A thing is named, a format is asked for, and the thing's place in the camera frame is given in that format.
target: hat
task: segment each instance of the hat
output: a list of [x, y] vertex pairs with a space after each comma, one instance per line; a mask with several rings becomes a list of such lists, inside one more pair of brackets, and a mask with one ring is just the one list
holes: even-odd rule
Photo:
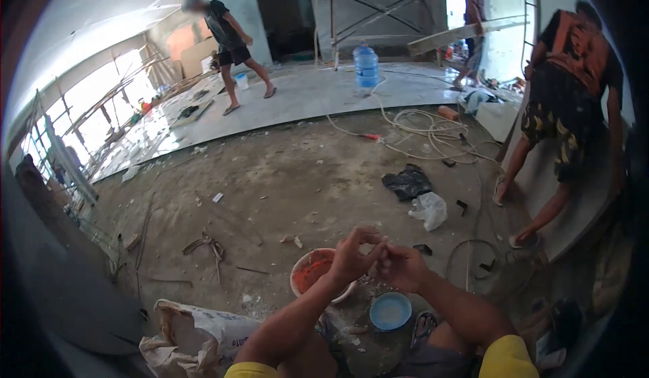
[[181, 9], [183, 10], [183, 12], [187, 12], [191, 10], [194, 5], [197, 5], [201, 2], [203, 2], [203, 0], [183, 0], [183, 2], [181, 3]]

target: concrete floor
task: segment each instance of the concrete floor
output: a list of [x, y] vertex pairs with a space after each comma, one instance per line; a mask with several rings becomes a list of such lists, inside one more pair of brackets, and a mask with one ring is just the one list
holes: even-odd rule
[[[409, 120], [424, 124], [416, 117]], [[351, 131], [382, 134], [393, 144], [407, 135], [387, 123], [378, 111], [338, 116], [335, 121]], [[490, 139], [473, 119], [463, 121], [472, 126], [470, 142]], [[426, 155], [430, 150], [427, 143], [426, 138], [414, 136], [403, 140], [399, 147]], [[207, 150], [197, 156], [191, 155], [193, 147], [189, 147], [152, 160], [125, 183], [121, 183], [123, 171], [95, 183], [100, 200], [92, 211], [93, 218], [103, 229], [116, 227], [125, 238], [141, 230], [154, 194], [138, 271], [142, 302], [150, 312], [155, 301], [166, 298], [264, 319], [294, 299], [289, 272], [295, 262], [314, 248], [334, 247], [357, 224], [376, 225], [394, 244], [428, 244], [433, 251], [431, 257], [426, 257], [428, 266], [444, 274], [454, 247], [472, 237], [494, 244], [499, 251], [497, 264], [501, 264], [508, 247], [507, 236], [529, 221], [525, 211], [515, 205], [502, 209], [492, 203], [492, 186], [499, 172], [496, 164], [482, 160], [448, 168], [440, 161], [409, 159], [381, 144], [335, 130], [326, 118], [258, 129], [202, 146]], [[498, 150], [494, 144], [480, 148], [490, 157]], [[448, 219], [430, 233], [421, 220], [408, 215], [411, 205], [399, 203], [396, 195], [381, 184], [383, 175], [402, 171], [406, 163], [419, 165], [432, 181], [434, 192], [447, 203]], [[224, 196], [214, 204], [211, 198], [218, 192]], [[464, 216], [460, 216], [455, 204], [458, 199], [468, 204]], [[481, 202], [482, 214], [476, 221]], [[188, 256], [182, 253], [186, 245], [200, 238], [204, 228], [226, 249], [220, 284], [209, 281], [214, 263], [205, 247]], [[280, 243], [287, 235], [299, 236], [304, 248]], [[457, 250], [448, 267], [447, 277], [462, 288], [466, 286], [467, 249], [465, 244]], [[473, 251], [472, 275], [487, 278], [470, 281], [469, 288], [484, 293], [494, 278], [478, 265], [491, 263], [493, 254], [486, 245], [476, 245]], [[119, 284], [137, 296], [135, 252], [122, 254], [128, 264], [120, 271]], [[151, 277], [186, 279], [193, 288], [153, 282]], [[357, 377], [371, 377], [391, 368], [410, 341], [412, 319], [393, 332], [377, 333], [372, 329], [368, 319], [370, 304], [388, 290], [364, 278], [350, 298], [330, 307], [334, 325], [340, 331], [338, 340]], [[417, 296], [411, 296], [411, 301], [414, 313], [427, 307]], [[354, 325], [370, 328], [368, 334], [358, 337], [358, 346], [352, 343], [356, 336], [346, 333]], [[156, 332], [157, 326], [148, 326], [147, 334]]]

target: blue water bottle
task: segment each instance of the blue water bottle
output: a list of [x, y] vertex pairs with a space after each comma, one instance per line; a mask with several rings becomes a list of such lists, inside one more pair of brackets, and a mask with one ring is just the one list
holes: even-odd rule
[[359, 87], [374, 88], [378, 85], [378, 56], [364, 41], [354, 49], [354, 66]]

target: black plastic bag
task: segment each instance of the black plastic bag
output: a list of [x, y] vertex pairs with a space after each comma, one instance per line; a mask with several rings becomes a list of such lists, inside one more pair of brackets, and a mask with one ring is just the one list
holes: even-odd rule
[[400, 202], [413, 200], [419, 195], [432, 192], [433, 185], [424, 171], [415, 164], [407, 164], [398, 174], [388, 173], [381, 182], [383, 186], [393, 190]]

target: black t-shirt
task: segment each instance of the black t-shirt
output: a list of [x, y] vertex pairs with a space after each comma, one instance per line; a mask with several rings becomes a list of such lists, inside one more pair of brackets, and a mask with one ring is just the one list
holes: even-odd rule
[[245, 46], [239, 33], [223, 18], [223, 15], [229, 11], [230, 9], [225, 7], [223, 2], [212, 0], [210, 1], [210, 9], [205, 17], [207, 27], [210, 28], [214, 39], [219, 43], [219, 53]]
[[[559, 30], [560, 20], [561, 20], [561, 10], [557, 10], [552, 16], [552, 19], [550, 20], [548, 26], [545, 28], [543, 33], [541, 33], [539, 36], [539, 40], [545, 43], [548, 52], [552, 50], [554, 47], [554, 42], [557, 37], [557, 32]], [[617, 90], [620, 99], [620, 107], [622, 108], [622, 80], [623, 79], [624, 79], [624, 73], [622, 71], [622, 66], [620, 65], [620, 61], [617, 59], [617, 56], [615, 55], [615, 51], [612, 49], [612, 47], [609, 44], [608, 55], [606, 58], [606, 67], [604, 68], [604, 71], [600, 78], [599, 99], [602, 98], [602, 95], [604, 94], [604, 89], [608, 85], [609, 87], [615, 88]]]

